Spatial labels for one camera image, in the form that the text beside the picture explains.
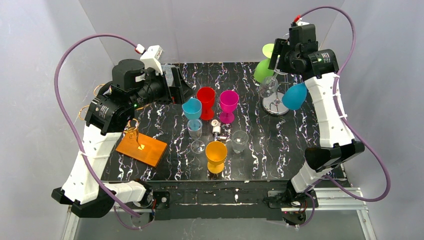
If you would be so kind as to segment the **orange yellow wine glass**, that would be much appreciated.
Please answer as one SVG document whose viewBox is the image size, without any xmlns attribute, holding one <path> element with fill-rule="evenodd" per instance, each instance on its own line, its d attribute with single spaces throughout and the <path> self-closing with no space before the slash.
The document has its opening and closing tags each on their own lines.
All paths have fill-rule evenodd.
<svg viewBox="0 0 424 240">
<path fill-rule="evenodd" d="M 225 160 L 228 154 L 226 145 L 220 141 L 212 141 L 205 148 L 207 158 L 207 169 L 212 174 L 219 174 L 223 171 Z"/>
</svg>

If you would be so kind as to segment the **light blue wine glass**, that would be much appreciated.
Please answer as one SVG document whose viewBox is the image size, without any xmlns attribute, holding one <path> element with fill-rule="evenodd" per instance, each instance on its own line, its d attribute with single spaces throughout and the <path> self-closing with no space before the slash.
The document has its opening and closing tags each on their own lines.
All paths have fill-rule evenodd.
<svg viewBox="0 0 424 240">
<path fill-rule="evenodd" d="M 182 110 L 188 119 L 187 127 L 191 131 L 198 131 L 201 128 L 202 103 L 198 99 L 191 97 L 182 105 Z"/>
</svg>

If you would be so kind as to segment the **red wine glass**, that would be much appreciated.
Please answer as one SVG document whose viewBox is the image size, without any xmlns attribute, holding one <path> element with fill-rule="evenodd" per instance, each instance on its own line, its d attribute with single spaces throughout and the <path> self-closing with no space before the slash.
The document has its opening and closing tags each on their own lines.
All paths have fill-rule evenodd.
<svg viewBox="0 0 424 240">
<path fill-rule="evenodd" d="M 216 97 L 215 90 L 211 87 L 202 87 L 198 90 L 196 97 L 202 105 L 200 118 L 204 121 L 211 120 L 215 114 L 212 109 Z"/>
</svg>

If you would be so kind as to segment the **blue wine glass silver rack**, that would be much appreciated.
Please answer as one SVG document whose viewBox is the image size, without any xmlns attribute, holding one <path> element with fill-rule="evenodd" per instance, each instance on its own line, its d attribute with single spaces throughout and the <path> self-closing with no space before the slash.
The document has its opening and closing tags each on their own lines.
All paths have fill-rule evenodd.
<svg viewBox="0 0 424 240">
<path fill-rule="evenodd" d="M 291 86 L 282 97 L 283 105 L 289 110 L 298 110 L 307 97 L 307 87 L 304 82 Z"/>
</svg>

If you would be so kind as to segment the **pink wine glass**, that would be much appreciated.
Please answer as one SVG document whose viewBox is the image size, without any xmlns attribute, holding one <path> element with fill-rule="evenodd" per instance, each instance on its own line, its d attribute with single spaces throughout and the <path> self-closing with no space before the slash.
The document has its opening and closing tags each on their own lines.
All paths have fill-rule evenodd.
<svg viewBox="0 0 424 240">
<path fill-rule="evenodd" d="M 219 119 L 223 124 L 231 124 L 234 119 L 234 111 L 236 110 L 239 102 L 239 95 L 233 90 L 226 90 L 219 96 L 219 103 L 222 113 Z"/>
</svg>

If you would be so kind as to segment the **clear wine glass gold rack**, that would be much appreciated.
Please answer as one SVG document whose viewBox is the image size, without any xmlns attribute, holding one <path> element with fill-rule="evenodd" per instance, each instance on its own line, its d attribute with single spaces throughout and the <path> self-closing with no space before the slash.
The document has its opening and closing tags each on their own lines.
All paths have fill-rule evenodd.
<svg viewBox="0 0 424 240">
<path fill-rule="evenodd" d="M 206 146 L 205 143 L 201 140 L 202 137 L 202 128 L 203 123 L 200 119 L 191 119 L 187 123 L 187 129 L 190 137 L 192 138 L 192 143 L 190 148 L 193 153 L 200 154 L 202 153 Z"/>
</svg>

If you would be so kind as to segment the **clear wine glass silver rack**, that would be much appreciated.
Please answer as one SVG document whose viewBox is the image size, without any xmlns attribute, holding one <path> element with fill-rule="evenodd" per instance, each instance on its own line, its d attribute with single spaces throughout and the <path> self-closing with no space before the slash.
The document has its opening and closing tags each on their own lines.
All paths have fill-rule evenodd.
<svg viewBox="0 0 424 240">
<path fill-rule="evenodd" d="M 277 79 L 277 76 L 278 74 L 274 73 L 272 76 L 267 76 L 262 80 L 258 89 L 258 94 L 260 97 L 270 97 L 278 90 L 280 83 Z"/>
</svg>

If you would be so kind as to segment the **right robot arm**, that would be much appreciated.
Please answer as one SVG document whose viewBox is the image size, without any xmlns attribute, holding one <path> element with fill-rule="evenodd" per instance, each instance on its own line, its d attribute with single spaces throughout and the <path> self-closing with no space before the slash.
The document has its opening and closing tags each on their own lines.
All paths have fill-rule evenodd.
<svg viewBox="0 0 424 240">
<path fill-rule="evenodd" d="M 319 146 L 308 147 L 305 162 L 287 183 L 284 193 L 269 197 L 272 204 L 303 203 L 318 180 L 343 162 L 362 153 L 365 146 L 343 122 L 346 114 L 340 99 L 337 72 L 339 65 L 331 49 L 319 49 L 314 24 L 296 24 L 289 28 L 287 39 L 277 38 L 269 68 L 301 76 L 302 83 L 290 87 L 282 97 L 290 110 L 301 107 L 311 96 L 319 127 Z"/>
</svg>

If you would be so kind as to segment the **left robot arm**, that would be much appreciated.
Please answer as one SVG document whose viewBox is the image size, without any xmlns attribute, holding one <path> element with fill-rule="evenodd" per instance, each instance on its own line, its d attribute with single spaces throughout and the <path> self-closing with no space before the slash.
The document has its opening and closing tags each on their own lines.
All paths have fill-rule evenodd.
<svg viewBox="0 0 424 240">
<path fill-rule="evenodd" d="M 121 60 L 111 70 L 111 81 L 89 104 L 83 135 L 76 138 L 79 151 L 73 168 L 63 186 L 52 191 L 52 198 L 69 205 L 80 218 L 101 218 L 115 205 L 132 213 L 129 203 L 145 204 L 151 186 L 140 179 L 102 182 L 106 162 L 138 108 L 151 103 L 182 105 L 193 93 L 177 66 Z"/>
</svg>

